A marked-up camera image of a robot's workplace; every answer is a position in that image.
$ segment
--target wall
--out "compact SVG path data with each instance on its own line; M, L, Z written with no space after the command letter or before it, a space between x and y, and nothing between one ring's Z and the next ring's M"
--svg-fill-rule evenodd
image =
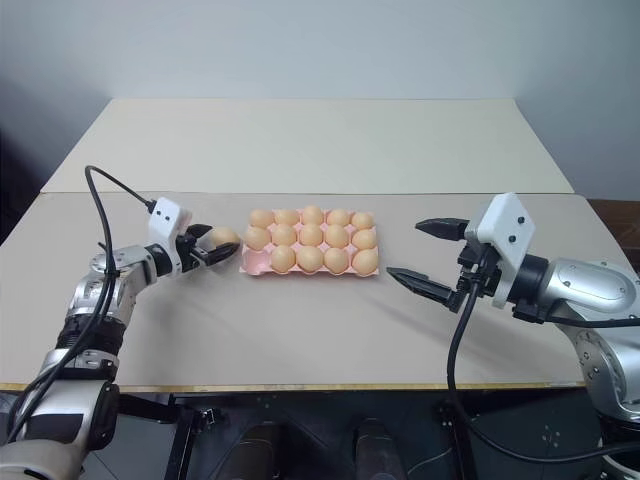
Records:
M579 193L640 199L637 0L0 1L39 182L111 97L515 97Z

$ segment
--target white table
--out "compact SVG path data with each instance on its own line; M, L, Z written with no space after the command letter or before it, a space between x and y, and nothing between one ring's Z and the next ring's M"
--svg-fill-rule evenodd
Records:
M138 298L117 380L129 390L444 388L457 316L411 294L386 266L453 285L463 244L413 228L435 216L469 217L491 195L250 195L167 193L194 221L246 226L255 207L317 204L376 214L381 274L250 277L239 257L161 279ZM628 265L587 202L522 195L538 230L534 254ZM147 213L105 194L117 246L145 244ZM42 194L0 249L0 382L20 388L55 343L67 303L101 239L86 193ZM465 336L458 381L467 387L575 385L570 342L552 325L513 319L482 300Z
M141 191L573 193L510 99L119 99L43 191L87 163Z
M0 388L33 378L97 251L87 163L238 231L253 208L310 203L373 211L378 222L376 278L251 278L236 258L162 279L140 295L125 335L117 380L130 391L443 388L456 316L384 267L452 285L462 244L413 225L469 217L490 193L535 194L522 197L539 226L533 253L627 264L512 100L113 100L0 248ZM256 194L279 192L301 195ZM117 246L145 244L144 209L123 193L106 193L105 206ZM481 301L458 381L574 385L575 363L555 327Z

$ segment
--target egg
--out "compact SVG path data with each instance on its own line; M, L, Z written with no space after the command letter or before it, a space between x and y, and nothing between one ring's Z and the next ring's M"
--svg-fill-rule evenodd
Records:
M262 250L271 241L269 230L259 227L249 227L244 234L244 243L253 250Z
M324 232L324 239L330 247L344 248L349 244L349 234L340 225L329 225Z
M276 245L293 245L296 243L296 231L290 225L276 225L271 231L271 241Z
M318 247L302 247L296 253L298 266L307 273L318 270L324 261L322 251Z
M300 215L295 210L276 210L273 217L277 224L293 226L300 221Z
M320 225L322 222L324 222L324 213L320 208L310 205L302 210L302 223L305 225L310 223Z
M211 241L219 247L224 243L240 243L240 237L229 227L215 227L211 231Z
M253 210L249 214L249 223L254 227L267 228L273 223L273 220L271 210Z
M324 252L324 265L338 274L349 268L349 254L342 248L330 248Z
M360 250L353 257L351 266L359 275L369 275L378 268L378 254L375 250Z
M318 225L305 225L298 233L298 239L302 245L317 247L322 243L322 229Z
M373 217L364 212L354 213L353 217L351 217L351 225L356 227L358 230L371 228L373 227Z
M373 230L358 230L351 237L351 243L358 250L373 248L378 244L376 232Z
M293 248L280 245L271 252L271 268L276 272L286 273L296 263L296 252Z
M341 227L346 227L349 225L350 217L349 212L344 208L336 208L335 210L331 210L329 215L327 215L327 223L329 225L340 225Z

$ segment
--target floor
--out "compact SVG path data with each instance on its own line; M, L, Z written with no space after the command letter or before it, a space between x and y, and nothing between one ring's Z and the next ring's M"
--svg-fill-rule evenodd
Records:
M0 411L11 398L0 397ZM450 430L437 406L441 392L340 392L220 395L181 399L197 408L216 407L226 420L201 433L195 442L188 479L214 478L225 455L243 432L264 420L286 426L287 479L354 478L353 432L367 417L380 419L396 440L410 480L454 479ZM568 453L595 446L598 423L583 390L479 393L470 408L497 410L481 414L477 425L514 449L536 455ZM5 416L0 417L4 423ZM116 435L104 450L89 454L83 480L164 478L174 425L120 416ZM479 479L588 479L598 461L545 467L528 465L496 453L472 439Z

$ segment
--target egg tray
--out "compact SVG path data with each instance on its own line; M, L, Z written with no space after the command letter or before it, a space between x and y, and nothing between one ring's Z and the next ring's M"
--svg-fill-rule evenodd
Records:
M327 218L327 214L330 212L331 210L323 210L323 214L324 214L324 218ZM299 215L302 215L302 210L297 210ZM322 235L323 235L323 239L324 239L324 234L327 230L327 227L329 226L328 223L323 222L322 224L318 225L320 227L320 229L322 230ZM269 225L267 227L267 230L269 230L269 233L273 233L273 229L276 227L275 223L272 223L271 225ZM293 225L294 230L296 231L296 238L298 238L300 235L300 230L302 230L302 227L304 227L304 225L302 224L302 222L298 222L295 225ZM376 268L373 272L369 273L368 275L360 275L355 268L353 268L351 266L351 261L353 260L353 257L355 256L356 253L358 253L358 249L353 246L351 244L351 236L353 235L353 232L357 231L357 228L354 227L353 225L349 224L346 227L344 227L344 229L347 231L347 233L349 234L349 244L343 248L343 250L346 250L347 253L349 254L349 266L347 267L347 269L342 272L342 273L333 273L331 270L329 270L325 265L322 265L318 270L316 270L315 272L307 272L305 270L303 270L302 268L300 268L298 266L298 264L294 264L293 267L291 267L289 269L289 271L287 272L277 272L275 271L273 268L271 268L271 252L273 252L273 250L276 248L276 245L274 243L268 243L262 250L253 250L249 247L247 247L244 243L242 244L242 263L240 265L240 272L242 273L247 273L249 275L263 275L265 273L276 273L278 275L288 275L291 272L302 272L305 275L315 275L316 273L319 272L326 272L329 273L333 276L339 277L340 275L344 275L345 273L350 273L352 275L357 275L358 277L370 277L372 275L378 275L379 269ZM375 225L373 227L371 227L370 229L373 231L374 233L376 232L376 227ZM302 245L300 242L296 241L293 245L291 245L291 248L293 249L294 252L296 252L296 254L298 253L298 250L300 250L304 245ZM318 248L322 251L322 253L324 254L324 252L326 252L327 250L329 250L331 248L331 246L326 243L325 241L323 241L320 245L318 245ZM378 246L376 245L374 248L372 248L372 250L374 252L376 252L376 255L378 255Z

